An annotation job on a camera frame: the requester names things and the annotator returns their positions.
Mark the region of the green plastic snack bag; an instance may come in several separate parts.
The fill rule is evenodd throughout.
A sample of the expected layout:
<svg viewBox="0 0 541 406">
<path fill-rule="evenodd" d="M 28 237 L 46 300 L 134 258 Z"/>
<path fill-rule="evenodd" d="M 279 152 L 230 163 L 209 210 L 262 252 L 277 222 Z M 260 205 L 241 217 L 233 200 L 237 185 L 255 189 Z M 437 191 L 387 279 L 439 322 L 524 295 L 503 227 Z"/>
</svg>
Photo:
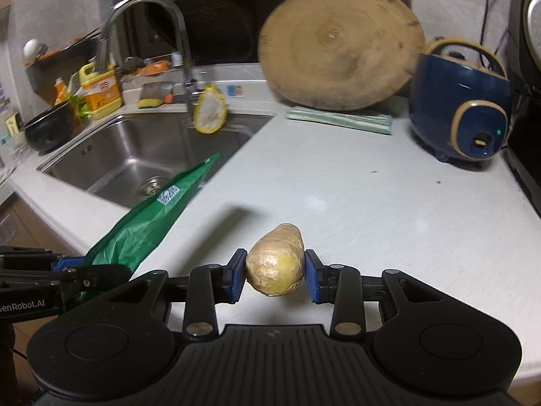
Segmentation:
<svg viewBox="0 0 541 406">
<path fill-rule="evenodd" d="M 177 174 L 154 195 L 133 207 L 87 252 L 84 264 L 120 264 L 135 272 L 161 244 L 219 158 L 215 153 Z"/>
</svg>

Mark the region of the black ceramic bowl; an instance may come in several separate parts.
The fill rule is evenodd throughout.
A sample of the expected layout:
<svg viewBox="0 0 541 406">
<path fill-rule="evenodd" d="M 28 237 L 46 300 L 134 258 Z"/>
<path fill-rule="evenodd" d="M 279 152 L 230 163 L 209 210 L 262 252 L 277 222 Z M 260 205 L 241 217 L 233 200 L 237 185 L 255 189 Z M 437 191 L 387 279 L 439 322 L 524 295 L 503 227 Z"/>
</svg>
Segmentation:
<svg viewBox="0 0 541 406">
<path fill-rule="evenodd" d="M 24 126 L 29 147 L 48 154 L 66 144 L 75 129 L 75 112 L 68 101 L 52 106 L 35 116 Z"/>
</svg>

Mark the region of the yellow detergent bottle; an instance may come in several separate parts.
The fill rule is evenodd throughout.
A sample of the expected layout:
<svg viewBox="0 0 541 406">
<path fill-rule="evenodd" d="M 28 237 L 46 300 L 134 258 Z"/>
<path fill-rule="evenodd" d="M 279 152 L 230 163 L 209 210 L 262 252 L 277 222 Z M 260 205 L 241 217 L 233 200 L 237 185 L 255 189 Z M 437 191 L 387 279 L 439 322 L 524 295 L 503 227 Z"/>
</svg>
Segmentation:
<svg viewBox="0 0 541 406">
<path fill-rule="evenodd" d="M 79 78 L 90 118 L 98 120 L 122 106 L 122 95 L 116 79 L 116 61 L 113 54 L 109 53 L 109 65 L 106 72 L 98 73 L 94 67 L 94 62 L 82 66 Z"/>
</svg>

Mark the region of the green striped dish cloth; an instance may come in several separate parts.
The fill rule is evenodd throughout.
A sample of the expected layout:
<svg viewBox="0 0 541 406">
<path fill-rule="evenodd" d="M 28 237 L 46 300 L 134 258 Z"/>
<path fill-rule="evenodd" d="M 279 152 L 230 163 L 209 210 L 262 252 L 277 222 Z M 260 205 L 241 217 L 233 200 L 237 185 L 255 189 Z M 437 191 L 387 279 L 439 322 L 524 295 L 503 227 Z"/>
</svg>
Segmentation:
<svg viewBox="0 0 541 406">
<path fill-rule="evenodd" d="M 390 115 L 372 111 L 346 114 L 295 106 L 285 113 L 285 117 L 290 120 L 355 129 L 387 136 L 393 134 L 393 118 Z"/>
</svg>

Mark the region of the yellow rimmed mesh strainer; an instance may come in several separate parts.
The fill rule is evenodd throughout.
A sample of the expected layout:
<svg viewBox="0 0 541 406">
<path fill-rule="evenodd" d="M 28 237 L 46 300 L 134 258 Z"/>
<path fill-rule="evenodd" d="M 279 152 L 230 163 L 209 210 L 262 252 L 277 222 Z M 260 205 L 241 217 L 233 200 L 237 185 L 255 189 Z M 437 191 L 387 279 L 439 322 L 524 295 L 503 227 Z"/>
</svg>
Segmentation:
<svg viewBox="0 0 541 406">
<path fill-rule="evenodd" d="M 225 124 L 228 109 L 222 93 L 209 84 L 197 97 L 193 125 L 202 134 L 214 134 Z"/>
</svg>

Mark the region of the yellow sponge with scourer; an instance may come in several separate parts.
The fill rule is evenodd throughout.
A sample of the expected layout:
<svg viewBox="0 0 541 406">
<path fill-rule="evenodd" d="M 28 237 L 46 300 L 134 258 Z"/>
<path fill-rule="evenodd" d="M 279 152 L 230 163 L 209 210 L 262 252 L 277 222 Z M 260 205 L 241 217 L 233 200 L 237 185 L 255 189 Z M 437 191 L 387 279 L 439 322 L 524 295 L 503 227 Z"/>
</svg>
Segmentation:
<svg viewBox="0 0 541 406">
<path fill-rule="evenodd" d="M 155 108 L 166 103 L 166 100 L 172 96 L 173 83 L 152 82 L 142 86 L 137 102 L 139 109 Z"/>
</svg>

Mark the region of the orange package on sill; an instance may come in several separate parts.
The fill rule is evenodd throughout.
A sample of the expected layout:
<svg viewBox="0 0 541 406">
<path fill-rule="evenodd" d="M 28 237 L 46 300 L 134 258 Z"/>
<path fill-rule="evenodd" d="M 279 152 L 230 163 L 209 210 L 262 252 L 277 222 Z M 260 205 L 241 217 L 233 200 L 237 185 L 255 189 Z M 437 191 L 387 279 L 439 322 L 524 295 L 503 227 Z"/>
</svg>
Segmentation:
<svg viewBox="0 0 541 406">
<path fill-rule="evenodd" d="M 157 62 L 151 62 L 146 64 L 141 70 L 140 74 L 145 76 L 155 76 L 164 73 L 170 69 L 170 62 L 167 60 L 160 60 Z"/>
</svg>

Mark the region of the blue sticker on counter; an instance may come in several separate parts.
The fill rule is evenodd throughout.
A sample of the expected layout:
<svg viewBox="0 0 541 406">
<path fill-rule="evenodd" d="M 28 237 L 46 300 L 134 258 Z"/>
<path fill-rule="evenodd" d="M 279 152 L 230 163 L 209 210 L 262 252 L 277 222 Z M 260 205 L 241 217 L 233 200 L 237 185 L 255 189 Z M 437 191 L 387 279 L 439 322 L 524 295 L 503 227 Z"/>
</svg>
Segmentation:
<svg viewBox="0 0 541 406">
<path fill-rule="evenodd" d="M 243 98 L 244 89 L 240 84 L 228 84 L 226 87 L 227 97 L 229 98 Z"/>
</svg>

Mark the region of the black silver appliance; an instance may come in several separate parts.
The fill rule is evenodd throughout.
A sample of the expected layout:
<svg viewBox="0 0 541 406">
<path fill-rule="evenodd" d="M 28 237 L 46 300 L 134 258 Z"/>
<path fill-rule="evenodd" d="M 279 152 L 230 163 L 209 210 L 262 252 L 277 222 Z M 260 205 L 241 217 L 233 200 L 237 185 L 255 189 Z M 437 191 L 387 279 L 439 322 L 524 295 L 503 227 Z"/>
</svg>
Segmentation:
<svg viewBox="0 0 541 406">
<path fill-rule="evenodd" d="M 506 46 L 514 90 L 506 159 L 540 211 L 540 0 L 511 0 Z"/>
</svg>

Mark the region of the round wooden cutting board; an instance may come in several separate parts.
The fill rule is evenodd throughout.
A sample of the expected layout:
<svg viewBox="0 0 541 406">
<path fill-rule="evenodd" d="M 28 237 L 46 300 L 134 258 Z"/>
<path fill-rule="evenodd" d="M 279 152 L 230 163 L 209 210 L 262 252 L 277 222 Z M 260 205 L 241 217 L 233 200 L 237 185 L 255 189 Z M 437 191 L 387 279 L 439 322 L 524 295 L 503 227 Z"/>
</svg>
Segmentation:
<svg viewBox="0 0 541 406">
<path fill-rule="evenodd" d="M 401 0 L 285 0 L 259 32 L 259 63 L 278 96 L 353 111 L 412 79 L 425 35 Z"/>
</svg>

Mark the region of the stainless steel sink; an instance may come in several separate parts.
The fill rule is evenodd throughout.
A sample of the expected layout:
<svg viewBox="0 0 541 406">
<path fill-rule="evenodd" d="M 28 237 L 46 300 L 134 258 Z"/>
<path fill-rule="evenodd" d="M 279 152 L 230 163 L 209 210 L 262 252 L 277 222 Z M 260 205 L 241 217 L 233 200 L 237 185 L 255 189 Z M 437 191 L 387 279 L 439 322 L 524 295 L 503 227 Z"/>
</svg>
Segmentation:
<svg viewBox="0 0 541 406">
<path fill-rule="evenodd" d="M 109 202 L 132 208 L 175 175 L 218 154 L 209 181 L 271 118 L 232 114 L 214 134 L 187 113 L 126 114 L 107 121 L 42 164 L 40 171 Z"/>
</svg>

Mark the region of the dark blue rice cooker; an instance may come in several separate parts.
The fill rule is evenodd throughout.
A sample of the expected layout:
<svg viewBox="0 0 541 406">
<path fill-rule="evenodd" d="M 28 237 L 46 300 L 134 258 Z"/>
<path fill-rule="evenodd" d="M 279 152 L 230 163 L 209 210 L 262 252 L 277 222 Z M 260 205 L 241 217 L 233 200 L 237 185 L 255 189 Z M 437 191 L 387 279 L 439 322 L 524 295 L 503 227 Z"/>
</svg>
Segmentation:
<svg viewBox="0 0 541 406">
<path fill-rule="evenodd" d="M 505 68 L 485 47 L 460 38 L 428 42 L 412 78 L 409 118 L 415 135 L 442 162 L 486 162 L 510 128 L 513 92 Z"/>
</svg>

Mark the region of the yellow potato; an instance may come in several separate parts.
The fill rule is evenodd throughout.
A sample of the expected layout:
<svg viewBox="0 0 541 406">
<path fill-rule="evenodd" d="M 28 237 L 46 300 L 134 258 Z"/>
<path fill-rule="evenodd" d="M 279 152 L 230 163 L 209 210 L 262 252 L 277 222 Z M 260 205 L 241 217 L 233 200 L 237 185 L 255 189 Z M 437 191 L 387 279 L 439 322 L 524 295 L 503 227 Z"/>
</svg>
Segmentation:
<svg viewBox="0 0 541 406">
<path fill-rule="evenodd" d="M 304 277 L 304 241 L 300 229 L 284 223 L 250 249 L 246 278 L 255 291 L 267 297 L 294 292 Z"/>
</svg>

